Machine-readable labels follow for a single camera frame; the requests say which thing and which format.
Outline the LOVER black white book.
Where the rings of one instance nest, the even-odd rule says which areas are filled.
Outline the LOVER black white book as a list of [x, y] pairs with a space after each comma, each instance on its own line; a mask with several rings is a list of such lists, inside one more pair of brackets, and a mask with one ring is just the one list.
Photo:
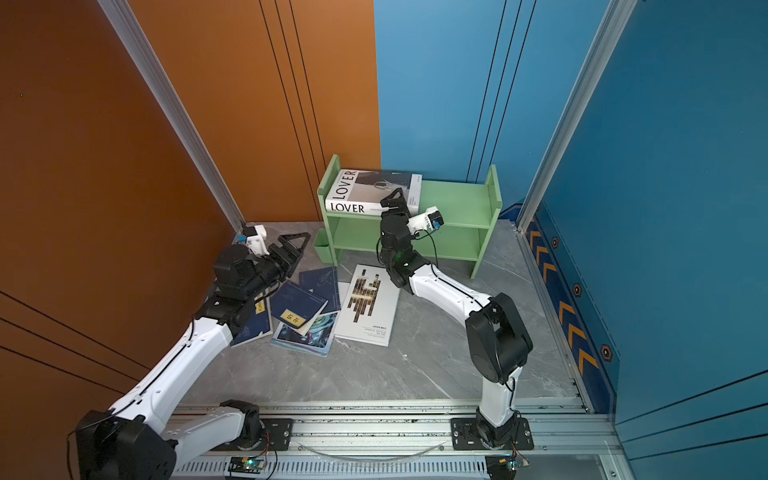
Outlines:
[[395, 171], [341, 169], [325, 196], [328, 211], [380, 216], [381, 201], [401, 189], [409, 213], [419, 210], [423, 177], [421, 174]]

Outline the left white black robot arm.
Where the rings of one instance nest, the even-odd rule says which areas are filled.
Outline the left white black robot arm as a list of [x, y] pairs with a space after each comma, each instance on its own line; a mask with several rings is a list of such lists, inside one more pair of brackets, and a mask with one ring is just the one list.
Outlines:
[[69, 471], [83, 479], [167, 479], [174, 469], [230, 444], [252, 451], [269, 445], [258, 406], [223, 402], [211, 413], [167, 432], [184, 395], [255, 312], [296, 270], [311, 235], [281, 235], [251, 250], [233, 243], [221, 251], [210, 295], [187, 330], [134, 388], [107, 411], [88, 412], [67, 437], [76, 460]]

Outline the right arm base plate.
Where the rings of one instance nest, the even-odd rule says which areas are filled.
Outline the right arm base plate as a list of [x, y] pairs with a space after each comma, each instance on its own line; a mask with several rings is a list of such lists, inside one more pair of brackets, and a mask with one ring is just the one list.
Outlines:
[[533, 434], [526, 418], [515, 414], [501, 427], [477, 418], [452, 418], [451, 440], [455, 450], [517, 450], [535, 448]]

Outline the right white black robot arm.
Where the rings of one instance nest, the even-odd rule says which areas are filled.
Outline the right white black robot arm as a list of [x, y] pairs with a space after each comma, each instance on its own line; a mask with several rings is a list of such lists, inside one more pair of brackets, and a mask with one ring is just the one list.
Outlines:
[[444, 224], [437, 208], [412, 216], [400, 188], [380, 205], [384, 211], [377, 259], [392, 283], [430, 301], [465, 327], [471, 361], [483, 377], [476, 411], [483, 445], [488, 449], [531, 449], [530, 439], [518, 438], [529, 428], [515, 408], [515, 397], [533, 341], [513, 299], [504, 293], [489, 296], [461, 284], [413, 247], [414, 240]]

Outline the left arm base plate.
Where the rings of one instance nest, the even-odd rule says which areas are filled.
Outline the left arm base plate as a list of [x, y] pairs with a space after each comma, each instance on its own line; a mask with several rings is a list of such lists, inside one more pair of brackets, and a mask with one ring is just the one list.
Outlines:
[[214, 448], [214, 451], [262, 452], [287, 451], [291, 442], [294, 420], [291, 418], [259, 418], [246, 420], [234, 440]]

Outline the white book with brown pattern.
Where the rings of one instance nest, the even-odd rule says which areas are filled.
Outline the white book with brown pattern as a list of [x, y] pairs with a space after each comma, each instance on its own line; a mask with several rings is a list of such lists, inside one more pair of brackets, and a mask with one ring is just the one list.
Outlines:
[[335, 336], [388, 347], [400, 292], [384, 268], [358, 264], [337, 317]]

